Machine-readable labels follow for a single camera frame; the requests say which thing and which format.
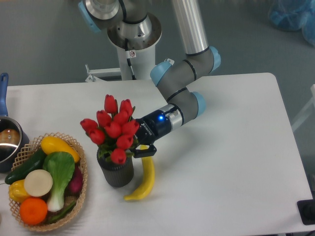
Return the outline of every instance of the wicker basket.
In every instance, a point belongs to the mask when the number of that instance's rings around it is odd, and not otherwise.
[[[13,163],[12,170],[14,170],[16,167],[21,165],[24,161],[26,161],[35,151],[38,150],[40,147],[40,142],[42,139],[46,136],[55,136],[59,137],[63,140],[65,140],[71,147],[73,147],[80,155],[81,159],[79,162],[79,168],[83,175],[83,187],[80,194],[73,195],[66,189],[64,192],[64,206],[66,207],[71,202],[76,201],[75,207],[72,209],[70,213],[68,213],[64,218],[60,219],[54,224],[45,224],[45,221],[38,225],[27,225],[25,224],[20,217],[19,210],[20,210],[20,203],[15,202],[14,200],[10,199],[10,210],[12,212],[12,215],[15,217],[15,219],[19,222],[20,225],[23,225],[25,228],[31,230],[31,231],[38,231],[38,232],[44,232],[44,231],[50,231],[57,229],[61,227],[62,225],[68,223],[71,219],[73,219],[79,210],[82,207],[82,204],[85,199],[85,194],[87,190],[87,179],[88,179],[88,172],[87,172],[87,163],[86,158],[84,155],[84,151],[82,149],[82,146],[77,142],[76,139],[72,138],[69,135],[61,134],[61,133],[51,133],[51,134],[45,134],[44,136],[39,136],[38,138],[34,138],[32,142],[29,144],[26,144],[21,151],[18,153],[17,157],[15,158],[15,162]],[[59,212],[48,212],[46,219],[49,219],[50,217],[58,214]]]

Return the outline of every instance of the artificial flower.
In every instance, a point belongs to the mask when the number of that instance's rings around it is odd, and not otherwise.
[[[105,141],[105,134],[99,129],[90,130],[89,137],[97,145],[101,145]]]
[[[138,128],[139,128],[139,123],[135,119],[133,119],[132,121],[122,126],[122,133],[133,136],[137,132]]]
[[[109,137],[116,139],[122,134],[122,128],[117,122],[110,122],[110,124],[105,126],[105,130]]]
[[[133,137],[131,135],[122,135],[117,139],[116,145],[122,150],[127,150],[133,143]]]
[[[107,113],[115,114],[118,111],[117,101],[112,95],[105,96],[104,109]]]
[[[129,116],[127,111],[120,111],[117,115],[114,116],[114,122],[117,122],[120,126],[128,122]]]
[[[110,155],[110,158],[115,164],[122,165],[126,162],[127,155],[124,150],[116,148]]]
[[[135,107],[129,99],[123,100],[118,112],[117,100],[112,95],[106,95],[104,110],[97,111],[97,122],[84,119],[80,122],[91,141],[98,146],[99,159],[122,165],[126,158],[134,155],[138,145],[135,136],[139,123],[132,118]]]
[[[96,118],[97,118],[97,122],[99,126],[101,127],[107,126],[112,121],[112,118],[110,117],[110,115],[104,110],[97,111]]]
[[[126,99],[126,100],[123,100],[121,103],[120,103],[120,108],[119,108],[119,111],[126,111],[128,113],[128,116],[130,117],[133,113],[133,108],[132,108],[132,105],[131,105],[131,102],[129,99]]]
[[[81,121],[80,125],[85,130],[85,132],[87,132],[87,133],[89,133],[90,130],[96,129],[98,127],[98,124],[96,121],[94,121],[92,119],[88,119],[88,118]]]

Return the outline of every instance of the banana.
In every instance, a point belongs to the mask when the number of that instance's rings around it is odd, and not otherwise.
[[[146,146],[142,145],[140,149],[146,149]],[[125,201],[129,200],[141,200],[148,196],[154,186],[155,181],[155,170],[152,157],[142,157],[142,167],[143,167],[143,179],[142,183],[138,188],[134,190],[133,193],[125,195]]]

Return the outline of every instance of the cooking pot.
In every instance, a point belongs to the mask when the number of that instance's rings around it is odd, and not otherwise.
[[[2,73],[0,79],[0,173],[5,173],[11,170],[17,154],[30,140],[19,123],[8,117],[6,91],[9,75]]]

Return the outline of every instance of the green cucumber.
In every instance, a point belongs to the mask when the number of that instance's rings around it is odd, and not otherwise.
[[[25,179],[25,177],[32,171],[41,169],[46,158],[46,154],[39,148],[34,154],[27,159],[22,165],[18,166],[11,173],[9,173],[4,182],[6,184],[13,184],[15,181]]]

